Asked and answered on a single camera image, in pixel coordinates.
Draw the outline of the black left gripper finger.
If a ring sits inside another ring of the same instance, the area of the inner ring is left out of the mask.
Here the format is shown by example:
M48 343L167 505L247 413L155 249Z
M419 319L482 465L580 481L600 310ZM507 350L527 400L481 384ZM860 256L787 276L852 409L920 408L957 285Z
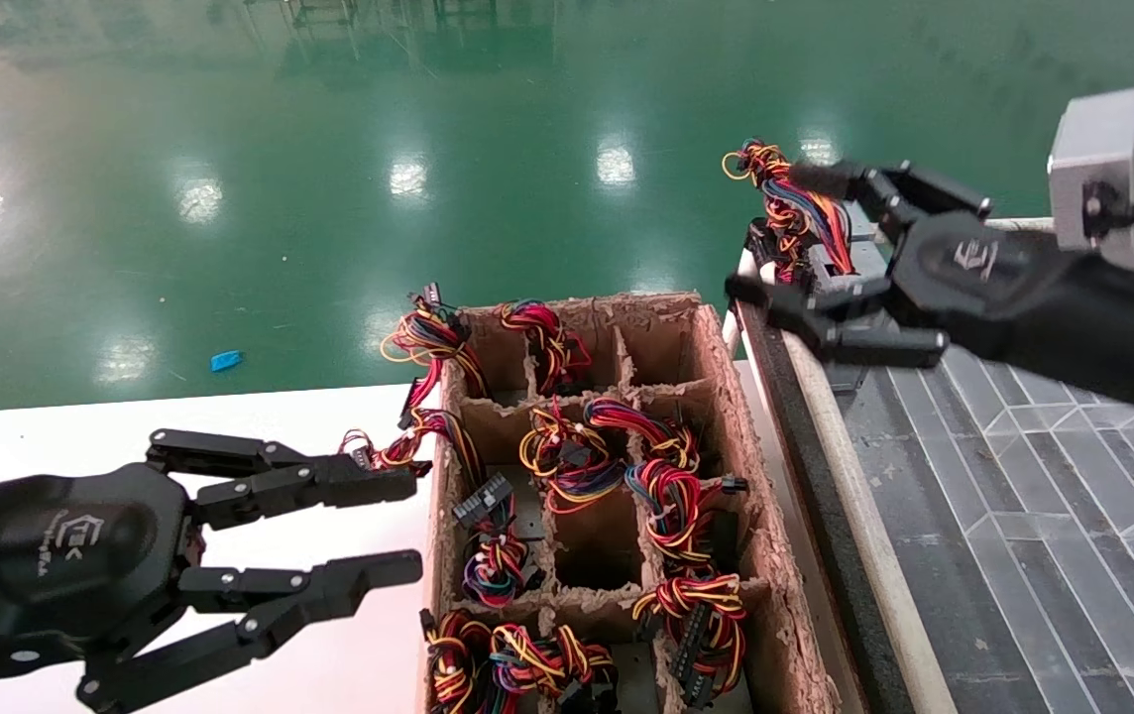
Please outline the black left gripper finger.
M416 550L342 556L308 572L191 566L177 580L180 610L240 620L127 658L88 663L77 699L96 713L133 713L269 658L308 624L353 618L372 589L422 577Z
M159 430L147 462L166 474L213 476L198 488L195 518L226 530L318 505L380 505L414 496L416 462L378 467L363 453L303 454L277 441Z

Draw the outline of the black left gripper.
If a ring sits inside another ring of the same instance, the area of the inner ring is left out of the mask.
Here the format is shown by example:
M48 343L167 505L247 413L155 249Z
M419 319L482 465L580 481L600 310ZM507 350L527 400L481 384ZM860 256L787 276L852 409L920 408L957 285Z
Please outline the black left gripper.
M189 494L145 464L0 482L0 678L137 654L200 556Z

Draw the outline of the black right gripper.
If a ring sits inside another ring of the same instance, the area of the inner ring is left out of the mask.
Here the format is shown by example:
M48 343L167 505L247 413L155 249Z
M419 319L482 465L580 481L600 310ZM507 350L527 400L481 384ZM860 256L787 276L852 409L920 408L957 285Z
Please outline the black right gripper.
M1134 271L1065 250L1049 232L984 226L993 199L908 160L799 162L790 180L857 204L892 245L890 279L823 294L726 277L727 298L752 304L818 362L933 369L953 342L982 360L1134 403ZM936 329L858 325L892 313L902 297L898 320Z

